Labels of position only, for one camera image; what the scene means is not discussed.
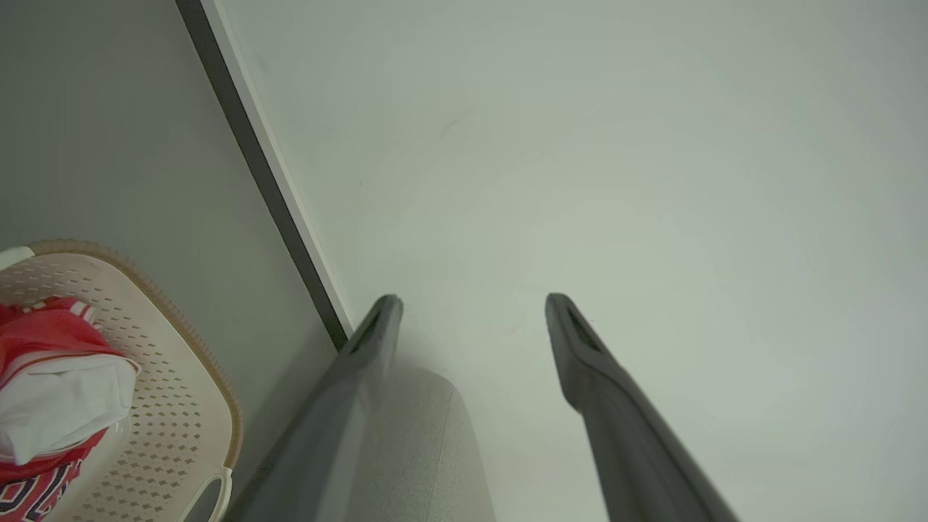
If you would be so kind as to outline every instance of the beige plastic basket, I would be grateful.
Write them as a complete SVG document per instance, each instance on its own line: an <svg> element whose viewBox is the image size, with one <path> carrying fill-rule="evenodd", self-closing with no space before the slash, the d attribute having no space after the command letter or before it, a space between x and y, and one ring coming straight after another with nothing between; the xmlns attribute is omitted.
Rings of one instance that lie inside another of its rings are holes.
<svg viewBox="0 0 928 522"><path fill-rule="evenodd" d="M132 415L111 427L44 519L183 520L214 480L219 520L241 449L241 414L213 356L152 280L110 248L40 241L0 253L0 302L73 295L142 368Z"/></svg>

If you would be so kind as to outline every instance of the red and white clothing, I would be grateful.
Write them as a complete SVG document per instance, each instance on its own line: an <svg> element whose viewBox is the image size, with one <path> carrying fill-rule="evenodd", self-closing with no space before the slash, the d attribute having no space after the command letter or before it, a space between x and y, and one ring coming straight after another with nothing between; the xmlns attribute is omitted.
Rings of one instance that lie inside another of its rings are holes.
<svg viewBox="0 0 928 522"><path fill-rule="evenodd" d="M132 408L139 367L107 344L95 312L71 297L0 305L0 522L47 513Z"/></svg>

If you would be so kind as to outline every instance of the gray cushion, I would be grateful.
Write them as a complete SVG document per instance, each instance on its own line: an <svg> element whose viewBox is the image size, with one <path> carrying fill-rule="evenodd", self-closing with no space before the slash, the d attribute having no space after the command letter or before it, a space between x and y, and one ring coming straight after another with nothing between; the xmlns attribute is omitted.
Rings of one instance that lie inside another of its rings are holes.
<svg viewBox="0 0 928 522"><path fill-rule="evenodd" d="M470 416L445 378L391 375L370 417L346 522L495 522Z"/></svg>

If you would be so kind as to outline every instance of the dark gray trim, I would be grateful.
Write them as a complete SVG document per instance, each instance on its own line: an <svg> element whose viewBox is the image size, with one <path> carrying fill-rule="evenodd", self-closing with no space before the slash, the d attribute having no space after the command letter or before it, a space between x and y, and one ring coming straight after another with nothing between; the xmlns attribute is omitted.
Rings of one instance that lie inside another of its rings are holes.
<svg viewBox="0 0 928 522"><path fill-rule="evenodd" d="M190 39L193 40L193 46L197 48L197 54L200 55L203 69L206 70L206 75L213 84L213 91L219 98L219 104L223 107L229 126L232 127L232 134L235 135L238 147L254 177L254 182L264 197L264 203L270 210L274 223L277 224L280 237L283 238L287 250L290 251L293 264L300 271L306 290L309 291L313 304L316 305L316 311L326 326L332 344L335 345L335 349L341 351L348 342L348 336L345 334L338 314L335 313L335 307L319 278L316 266L313 265L313 259L306 250L300 231L293 222L293 216L287 208L283 194L280 193L280 187L274 179L274 173L271 172L271 166L264 156L261 143L254 133L248 113L245 112L245 107L238 96L238 90L229 74L223 53L216 43L213 28L210 27L210 22L206 18L206 11L200 0L176 0L176 3L184 18L187 32L190 33Z"/></svg>

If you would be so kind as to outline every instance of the white cloth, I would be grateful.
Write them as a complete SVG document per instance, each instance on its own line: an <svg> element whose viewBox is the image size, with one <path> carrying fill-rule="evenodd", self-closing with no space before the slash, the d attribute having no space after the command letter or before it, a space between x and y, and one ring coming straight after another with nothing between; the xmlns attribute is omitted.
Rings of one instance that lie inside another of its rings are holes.
<svg viewBox="0 0 928 522"><path fill-rule="evenodd" d="M33 364L0 393L0 460L73 448L129 415L137 367L97 354Z"/></svg>

